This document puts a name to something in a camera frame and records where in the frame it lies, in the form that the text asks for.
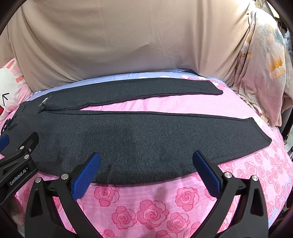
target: striped pink fabric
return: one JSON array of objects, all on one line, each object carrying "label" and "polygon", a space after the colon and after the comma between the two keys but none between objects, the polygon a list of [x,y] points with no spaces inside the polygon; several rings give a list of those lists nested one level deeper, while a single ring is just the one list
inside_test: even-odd
[{"label": "striped pink fabric", "polygon": [[[203,77],[189,79],[206,80]],[[249,178],[254,174],[259,177],[271,225],[284,206],[293,182],[293,165],[285,151],[281,134],[277,128],[266,125],[232,90],[217,81],[211,81],[224,91],[222,95],[148,98],[87,107],[83,110],[157,111],[235,118],[253,117],[259,127],[272,138],[271,145],[219,167],[222,171],[231,172],[235,177]],[[57,178],[41,172],[35,177],[37,176],[45,180]],[[34,178],[17,193],[24,210]],[[74,231],[59,199],[54,200],[65,227]],[[136,186],[91,184],[78,203],[103,237],[189,238],[210,212],[215,200],[209,195],[199,175],[194,173],[170,181]],[[239,197],[235,197],[220,231],[229,226],[238,202]]]}]

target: white pillow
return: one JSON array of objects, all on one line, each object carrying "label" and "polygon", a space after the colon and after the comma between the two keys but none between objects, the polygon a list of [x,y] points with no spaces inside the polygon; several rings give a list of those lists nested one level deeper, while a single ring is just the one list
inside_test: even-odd
[{"label": "white pillow", "polygon": [[0,69],[0,123],[32,94],[16,59],[10,60]]}]

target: dark fabric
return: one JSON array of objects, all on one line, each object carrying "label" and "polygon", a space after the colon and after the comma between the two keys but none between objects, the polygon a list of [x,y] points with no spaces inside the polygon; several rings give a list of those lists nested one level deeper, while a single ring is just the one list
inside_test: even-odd
[{"label": "dark fabric", "polygon": [[43,111],[21,120],[5,131],[11,139],[5,152],[15,150],[33,131],[40,142],[31,155],[40,171],[60,176],[97,152],[102,163],[93,182],[107,184],[190,174],[195,172],[192,154],[197,149],[220,164],[271,143],[253,118],[68,110]]},{"label": "dark fabric", "polygon": [[220,95],[209,80],[188,80],[173,78],[150,78],[110,81],[51,92],[25,102],[19,110],[36,114],[43,110],[78,110],[87,106],[99,106],[140,98],[162,97],[185,94]]}]

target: black arrow print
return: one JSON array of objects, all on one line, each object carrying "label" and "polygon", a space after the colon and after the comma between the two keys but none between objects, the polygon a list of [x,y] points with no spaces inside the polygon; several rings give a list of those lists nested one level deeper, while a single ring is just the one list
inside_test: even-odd
[{"label": "black arrow print", "polygon": [[5,95],[8,95],[9,93],[5,93],[5,94],[2,94],[2,100],[3,100],[3,105],[5,106],[5,103],[4,103],[4,99],[6,99],[8,101],[8,98],[5,97]]}]

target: beige fabric backdrop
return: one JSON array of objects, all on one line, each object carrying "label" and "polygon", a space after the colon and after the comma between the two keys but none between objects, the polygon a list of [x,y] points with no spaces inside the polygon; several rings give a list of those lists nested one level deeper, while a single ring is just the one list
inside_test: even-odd
[{"label": "beige fabric backdrop", "polygon": [[27,0],[0,37],[0,64],[15,56],[34,92],[92,77],[174,68],[232,85],[250,4]]}]

